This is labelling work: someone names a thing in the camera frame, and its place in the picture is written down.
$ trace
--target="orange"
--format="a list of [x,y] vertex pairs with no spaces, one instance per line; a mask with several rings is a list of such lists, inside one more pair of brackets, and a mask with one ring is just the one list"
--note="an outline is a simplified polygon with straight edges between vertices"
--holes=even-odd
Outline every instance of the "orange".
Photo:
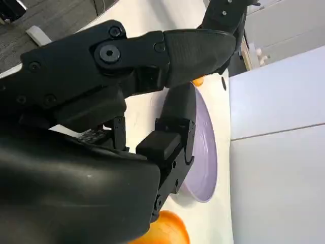
[[195,86],[200,86],[200,85],[203,84],[203,81],[204,81],[204,76],[200,77],[199,79],[194,80],[194,81],[193,81],[193,84],[194,84]]
[[149,231],[128,244],[189,244],[189,236],[183,221],[176,214],[161,211]]

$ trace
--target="cabinet door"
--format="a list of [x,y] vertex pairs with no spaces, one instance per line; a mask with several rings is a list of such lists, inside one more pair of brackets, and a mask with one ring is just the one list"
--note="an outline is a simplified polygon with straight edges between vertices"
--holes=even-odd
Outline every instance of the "cabinet door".
[[[268,4],[264,9],[247,16],[247,42],[254,43],[256,48],[262,49],[264,55],[272,57],[272,53],[265,54],[265,48],[324,26],[324,9],[324,0],[281,0]],[[315,38],[313,41],[318,46],[325,45],[322,39]],[[295,53],[312,48],[308,47],[308,42],[301,42],[295,46]]]
[[231,142],[234,243],[325,243],[325,126]]
[[325,46],[230,78],[232,139],[325,123]]

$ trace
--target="screw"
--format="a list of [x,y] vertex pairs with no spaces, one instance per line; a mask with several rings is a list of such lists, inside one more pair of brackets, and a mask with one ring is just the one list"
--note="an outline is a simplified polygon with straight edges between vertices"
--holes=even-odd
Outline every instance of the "screw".
[[27,101],[27,98],[26,96],[24,95],[19,95],[16,99],[17,103],[20,103],[20,104],[25,104],[26,101]]
[[115,63],[120,58],[120,51],[114,45],[106,45],[101,48],[100,57],[106,63]]
[[112,37],[119,37],[121,35],[121,30],[119,27],[113,26],[110,28],[109,33]]
[[56,102],[55,95],[49,94],[44,97],[44,104],[46,106],[51,106]]
[[29,70],[32,72],[37,72],[38,70],[41,69],[41,65],[39,62],[31,62],[28,66]]
[[164,42],[158,42],[154,44],[153,48],[156,52],[164,52],[165,44]]
[[157,195],[157,197],[156,197],[156,201],[155,201],[155,203],[154,203],[154,209],[155,209],[155,210],[160,209],[161,204],[162,204],[162,201],[161,201],[161,195]]

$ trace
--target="floor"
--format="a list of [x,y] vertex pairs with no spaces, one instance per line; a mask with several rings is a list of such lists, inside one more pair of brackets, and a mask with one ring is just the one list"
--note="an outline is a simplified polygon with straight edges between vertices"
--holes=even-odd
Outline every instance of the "floor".
[[0,25],[0,73],[18,65],[22,53],[37,45],[25,33],[33,25],[51,40],[71,35],[92,22],[117,0],[22,0],[26,14],[10,25]]

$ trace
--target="white tabletop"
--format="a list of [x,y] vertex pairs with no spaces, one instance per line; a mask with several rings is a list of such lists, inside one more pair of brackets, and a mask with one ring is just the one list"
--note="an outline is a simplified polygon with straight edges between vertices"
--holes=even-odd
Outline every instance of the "white tabletop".
[[[120,21],[128,37],[149,31],[196,28],[205,13],[203,0],[120,0],[90,27],[109,19]],[[224,73],[227,88],[228,73]],[[215,133],[218,178],[214,196],[208,203],[197,203],[184,195],[169,197],[163,206],[185,222],[191,244],[232,244],[230,208],[230,98],[217,74],[205,77],[199,88],[210,113]],[[167,90],[131,97],[126,100],[126,144],[135,151],[138,143],[154,129]],[[71,132],[59,129],[63,133]]]

